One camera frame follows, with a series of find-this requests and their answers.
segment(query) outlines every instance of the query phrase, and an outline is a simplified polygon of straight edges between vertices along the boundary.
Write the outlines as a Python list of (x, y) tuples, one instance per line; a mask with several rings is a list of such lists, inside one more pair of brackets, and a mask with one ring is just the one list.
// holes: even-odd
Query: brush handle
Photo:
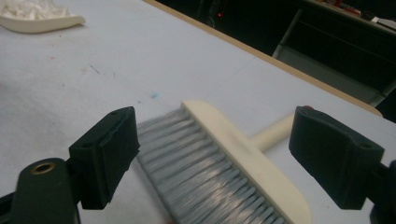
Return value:
[(290, 136), (293, 119), (294, 112), (273, 123), (268, 128), (249, 137), (251, 144), (261, 152), (266, 151), (268, 148), (271, 148)]

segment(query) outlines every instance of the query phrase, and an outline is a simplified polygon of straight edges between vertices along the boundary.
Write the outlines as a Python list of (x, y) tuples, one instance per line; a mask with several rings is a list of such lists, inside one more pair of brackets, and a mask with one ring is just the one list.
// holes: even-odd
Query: white table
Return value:
[[(396, 158), (396, 125), (140, 0), (58, 0), (87, 23), (40, 35), (0, 28), (0, 195), (34, 161), (68, 158), (68, 147), (108, 112), (133, 105), (137, 121), (185, 99), (222, 111), (246, 135), (312, 105), (374, 140)], [(305, 196), (314, 223), (369, 223), (342, 211), (290, 155), (284, 141), (266, 155)], [(138, 164), (104, 211), (83, 223), (166, 223), (169, 217)]]

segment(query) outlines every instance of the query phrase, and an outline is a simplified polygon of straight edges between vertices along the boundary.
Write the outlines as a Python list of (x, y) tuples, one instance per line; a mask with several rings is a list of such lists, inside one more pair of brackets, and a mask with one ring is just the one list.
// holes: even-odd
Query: white object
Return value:
[(185, 101), (182, 106), (288, 223), (312, 223), (301, 192), (216, 108), (200, 101)]
[(66, 7), (52, 0), (3, 0), (0, 2), (0, 25), (20, 33), (43, 33), (82, 24), (85, 19), (70, 15)]
[(59, 30), (82, 23), (85, 23), (85, 19), (78, 15), (34, 21), (0, 16), (0, 25), (4, 28), (10, 31), (29, 34)]

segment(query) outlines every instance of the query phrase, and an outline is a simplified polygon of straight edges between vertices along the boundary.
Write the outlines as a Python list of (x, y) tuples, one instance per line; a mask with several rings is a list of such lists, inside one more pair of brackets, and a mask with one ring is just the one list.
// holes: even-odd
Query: brush bristle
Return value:
[(137, 126), (137, 156), (177, 223), (286, 223), (184, 109)]

